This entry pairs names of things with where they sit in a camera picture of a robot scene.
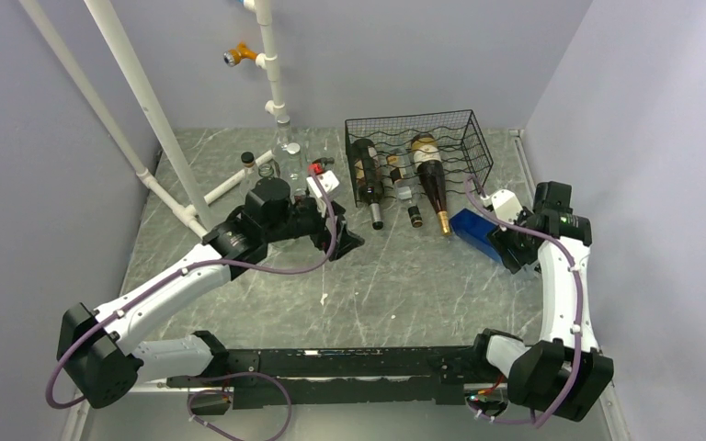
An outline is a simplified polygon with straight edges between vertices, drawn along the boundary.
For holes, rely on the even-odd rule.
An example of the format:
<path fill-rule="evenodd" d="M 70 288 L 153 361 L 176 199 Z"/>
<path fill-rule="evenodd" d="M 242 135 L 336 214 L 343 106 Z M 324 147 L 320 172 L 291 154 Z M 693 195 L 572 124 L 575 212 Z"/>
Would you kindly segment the blue square glass bottle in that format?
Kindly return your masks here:
<path fill-rule="evenodd" d="M 485 254 L 495 263 L 504 266 L 489 242 L 489 232 L 493 230 L 494 227 L 500 227 L 499 225 L 492 223 L 469 209 L 463 209 L 450 218 L 450 226 L 463 242 Z M 533 266 L 524 268 L 533 269 L 537 264 L 538 262 Z"/>

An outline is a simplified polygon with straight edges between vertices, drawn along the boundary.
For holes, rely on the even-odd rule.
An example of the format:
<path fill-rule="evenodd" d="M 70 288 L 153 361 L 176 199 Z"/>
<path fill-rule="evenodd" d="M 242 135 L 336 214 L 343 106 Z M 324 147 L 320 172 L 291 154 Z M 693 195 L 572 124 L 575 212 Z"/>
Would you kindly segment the clear glass bottle silver cap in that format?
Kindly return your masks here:
<path fill-rule="evenodd" d="M 290 142 L 284 146 L 282 152 L 281 176 L 289 184 L 294 199 L 305 198 L 307 173 L 301 145 Z"/>

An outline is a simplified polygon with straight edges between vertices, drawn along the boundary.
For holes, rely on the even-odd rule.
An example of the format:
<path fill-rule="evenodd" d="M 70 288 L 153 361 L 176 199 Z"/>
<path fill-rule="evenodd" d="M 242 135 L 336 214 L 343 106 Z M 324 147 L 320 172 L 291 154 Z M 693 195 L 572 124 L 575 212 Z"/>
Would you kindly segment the clear bottle black gold cap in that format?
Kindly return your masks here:
<path fill-rule="evenodd" d="M 408 218 L 413 228 L 423 226 L 423 218 L 418 207 L 420 197 L 416 187 L 412 163 L 406 153 L 393 150 L 386 155 L 389 177 L 397 200 L 406 207 Z"/>

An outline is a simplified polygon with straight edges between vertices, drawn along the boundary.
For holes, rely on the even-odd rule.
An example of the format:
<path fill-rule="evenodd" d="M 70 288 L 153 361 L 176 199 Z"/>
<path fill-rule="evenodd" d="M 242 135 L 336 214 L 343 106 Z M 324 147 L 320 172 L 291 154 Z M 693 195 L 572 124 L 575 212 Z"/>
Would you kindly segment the clear bottle red black label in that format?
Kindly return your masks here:
<path fill-rule="evenodd" d="M 239 183 L 239 192 L 242 201 L 245 201 L 247 195 L 256 187 L 257 181 L 260 178 L 258 173 L 259 165 L 252 152 L 243 152 L 240 159 L 243 166 L 243 178 Z"/>

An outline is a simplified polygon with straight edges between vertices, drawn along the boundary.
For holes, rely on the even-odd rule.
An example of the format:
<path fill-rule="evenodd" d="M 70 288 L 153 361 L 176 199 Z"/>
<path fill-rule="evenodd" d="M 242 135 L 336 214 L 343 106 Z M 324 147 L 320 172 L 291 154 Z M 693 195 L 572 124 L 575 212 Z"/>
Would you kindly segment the clear bottle black gold label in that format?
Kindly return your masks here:
<path fill-rule="evenodd" d="M 273 164 L 262 164 L 258 167 L 258 175 L 260 178 L 274 178 L 277 176 Z"/>

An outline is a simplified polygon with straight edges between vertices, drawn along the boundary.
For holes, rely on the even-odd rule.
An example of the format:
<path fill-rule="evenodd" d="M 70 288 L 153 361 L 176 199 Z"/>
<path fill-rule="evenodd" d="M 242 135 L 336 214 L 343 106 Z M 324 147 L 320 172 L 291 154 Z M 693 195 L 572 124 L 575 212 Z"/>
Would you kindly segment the clear round glass bottle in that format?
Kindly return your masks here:
<path fill-rule="evenodd" d="M 280 170 L 285 168 L 290 160 L 290 145 L 294 142 L 290 116 L 277 116 L 277 131 L 275 146 L 272 148 L 272 159 Z"/>

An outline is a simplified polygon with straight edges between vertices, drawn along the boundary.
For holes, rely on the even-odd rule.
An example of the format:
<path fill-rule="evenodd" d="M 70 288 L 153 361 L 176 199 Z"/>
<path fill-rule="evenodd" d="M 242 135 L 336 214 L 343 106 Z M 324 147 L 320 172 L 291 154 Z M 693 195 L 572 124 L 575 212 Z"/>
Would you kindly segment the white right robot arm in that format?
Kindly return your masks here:
<path fill-rule="evenodd" d="M 533 205 L 498 190 L 466 190 L 467 199 L 495 227 L 488 234 L 508 269 L 538 264 L 542 285 L 539 339 L 486 329 L 477 337 L 470 369 L 481 381 L 503 374 L 507 398 L 529 409 L 524 424 L 542 427 L 551 417 L 579 422 L 612 380 L 614 364 L 594 335 L 588 306 L 589 219 L 571 207 L 572 188 L 548 181 L 535 188 Z"/>

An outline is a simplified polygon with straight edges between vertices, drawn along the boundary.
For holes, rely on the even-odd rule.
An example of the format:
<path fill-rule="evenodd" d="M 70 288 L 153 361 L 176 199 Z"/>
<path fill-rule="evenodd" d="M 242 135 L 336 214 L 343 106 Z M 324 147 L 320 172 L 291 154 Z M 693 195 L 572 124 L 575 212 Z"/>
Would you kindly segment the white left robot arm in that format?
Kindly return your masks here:
<path fill-rule="evenodd" d="M 57 365 L 45 387 L 55 409 L 54 385 L 65 373 L 83 400 L 100 409 L 133 386 L 157 379 L 191 377 L 206 386 L 220 383 L 229 351 L 211 333 L 147 341 L 158 325 L 190 303 L 236 280 L 245 271 L 301 275 L 307 268 L 262 266 L 272 243 L 302 237 L 335 261 L 365 243 L 350 232 L 345 210 L 335 201 L 340 182 L 332 171 L 306 179 L 308 196 L 294 200 L 290 185 L 276 177 L 260 179 L 235 207 L 179 261 L 127 294 L 89 309 L 77 303 L 62 317 Z"/>

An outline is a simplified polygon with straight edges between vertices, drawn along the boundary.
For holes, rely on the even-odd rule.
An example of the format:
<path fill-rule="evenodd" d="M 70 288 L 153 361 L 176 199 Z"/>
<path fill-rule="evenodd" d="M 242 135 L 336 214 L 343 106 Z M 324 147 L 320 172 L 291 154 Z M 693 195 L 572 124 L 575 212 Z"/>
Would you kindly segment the dark green wine bottle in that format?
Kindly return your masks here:
<path fill-rule="evenodd" d="M 354 171 L 359 199 L 368 206 L 372 228 L 381 230 L 384 223 L 380 203 L 384 190 L 379 171 L 380 163 L 377 151 L 374 143 L 367 138 L 354 141 L 352 147 L 356 154 Z"/>

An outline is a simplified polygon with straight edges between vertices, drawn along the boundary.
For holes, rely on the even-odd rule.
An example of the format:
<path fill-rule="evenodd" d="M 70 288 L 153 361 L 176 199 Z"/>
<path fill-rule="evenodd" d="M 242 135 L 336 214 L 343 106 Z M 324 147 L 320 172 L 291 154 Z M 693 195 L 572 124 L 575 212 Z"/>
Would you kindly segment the brown bottle gold foil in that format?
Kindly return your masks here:
<path fill-rule="evenodd" d="M 446 176 L 436 139 L 418 133 L 410 141 L 410 152 L 421 186 L 435 211 L 443 235 L 452 234 L 448 214 Z"/>

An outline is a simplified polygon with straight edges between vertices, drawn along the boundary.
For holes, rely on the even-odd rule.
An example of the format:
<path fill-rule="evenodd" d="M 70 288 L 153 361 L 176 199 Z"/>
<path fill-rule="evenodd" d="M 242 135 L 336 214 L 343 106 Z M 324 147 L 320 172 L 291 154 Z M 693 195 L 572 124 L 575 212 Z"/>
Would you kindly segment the small black handled hammer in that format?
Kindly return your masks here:
<path fill-rule="evenodd" d="M 323 167 L 332 167 L 335 164 L 333 157 L 321 157 L 313 161 L 313 164 L 319 164 Z"/>

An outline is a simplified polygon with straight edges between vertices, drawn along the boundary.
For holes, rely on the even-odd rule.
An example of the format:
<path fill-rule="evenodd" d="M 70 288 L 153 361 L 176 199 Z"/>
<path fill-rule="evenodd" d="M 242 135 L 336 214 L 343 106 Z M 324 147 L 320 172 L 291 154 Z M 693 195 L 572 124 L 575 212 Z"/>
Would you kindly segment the white pvc pipe frame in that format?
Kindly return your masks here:
<path fill-rule="evenodd" d="M 143 161 L 140 160 L 119 123 L 91 84 L 40 3 L 20 0 L 18 4 L 49 45 L 63 69 L 70 76 L 85 101 L 107 130 L 111 139 L 125 156 L 134 174 L 136 174 L 142 184 L 156 195 L 187 229 L 198 237 L 204 236 L 213 226 L 210 204 L 239 184 L 243 178 L 243 173 L 238 172 L 207 194 L 202 193 L 114 6 L 109 1 L 85 2 L 85 6 L 94 19 L 99 33 L 107 43 L 109 51 L 113 55 L 140 105 L 142 113 L 159 141 L 164 155 L 169 160 L 182 188 L 189 197 L 190 204 L 187 206 L 182 205 L 172 197 L 168 190 L 162 187 L 148 170 Z M 243 7 L 255 14 L 256 22 L 260 27 L 263 50 L 258 53 L 254 63 L 267 73 L 271 99 L 265 104 L 265 110 L 277 119 L 277 116 L 288 115 L 288 110 L 284 94 L 282 93 L 279 55 L 273 31 L 272 3 L 268 0 L 244 1 Z"/>

